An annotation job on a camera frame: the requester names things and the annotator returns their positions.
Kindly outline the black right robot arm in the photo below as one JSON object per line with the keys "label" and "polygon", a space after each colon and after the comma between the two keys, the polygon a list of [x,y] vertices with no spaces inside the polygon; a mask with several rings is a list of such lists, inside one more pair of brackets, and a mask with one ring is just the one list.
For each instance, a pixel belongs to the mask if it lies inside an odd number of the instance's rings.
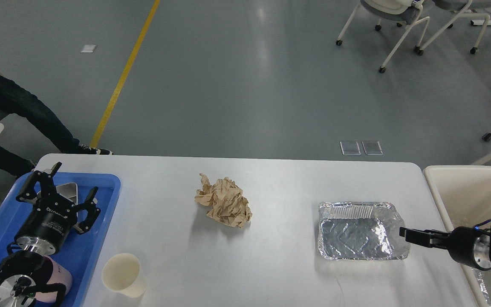
{"label": "black right robot arm", "polygon": [[473,227],[459,226],[451,232],[400,227],[399,235],[408,243],[445,249],[452,260],[481,271],[491,269],[491,218]]}

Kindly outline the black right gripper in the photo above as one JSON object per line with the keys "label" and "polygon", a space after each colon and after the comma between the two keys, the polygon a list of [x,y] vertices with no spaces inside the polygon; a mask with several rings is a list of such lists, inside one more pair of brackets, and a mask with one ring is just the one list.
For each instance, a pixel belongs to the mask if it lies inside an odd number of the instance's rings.
{"label": "black right gripper", "polygon": [[478,229],[460,226],[447,233],[400,227],[399,235],[418,246],[446,249],[452,260],[464,266],[481,271],[491,269],[490,237]]}

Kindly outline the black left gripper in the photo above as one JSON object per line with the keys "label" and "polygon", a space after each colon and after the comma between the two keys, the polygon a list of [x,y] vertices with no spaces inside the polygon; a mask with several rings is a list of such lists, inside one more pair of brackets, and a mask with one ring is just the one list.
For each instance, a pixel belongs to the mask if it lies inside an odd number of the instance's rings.
{"label": "black left gripper", "polygon": [[[83,203],[75,205],[57,192],[53,177],[62,166],[57,162],[48,171],[33,171],[25,180],[15,200],[32,204],[33,209],[14,237],[23,250],[51,256],[58,253],[75,221],[73,228],[78,235],[91,230],[101,213],[97,207],[98,187],[88,192]],[[87,211],[86,218],[77,222],[77,212]]]}

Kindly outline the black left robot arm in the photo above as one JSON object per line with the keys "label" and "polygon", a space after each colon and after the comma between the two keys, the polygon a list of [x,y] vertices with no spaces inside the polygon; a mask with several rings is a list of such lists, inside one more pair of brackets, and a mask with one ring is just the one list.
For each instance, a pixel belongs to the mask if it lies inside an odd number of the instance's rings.
{"label": "black left robot arm", "polygon": [[16,196],[18,202],[31,203],[32,211],[12,241],[18,250],[0,262],[0,307],[33,307],[38,293],[55,293],[53,306],[59,307],[66,296],[68,286],[43,282],[38,272],[60,251],[72,229],[79,235],[89,232],[101,209],[97,186],[80,204],[57,191],[53,179],[61,166],[58,162],[51,170],[33,171]]}

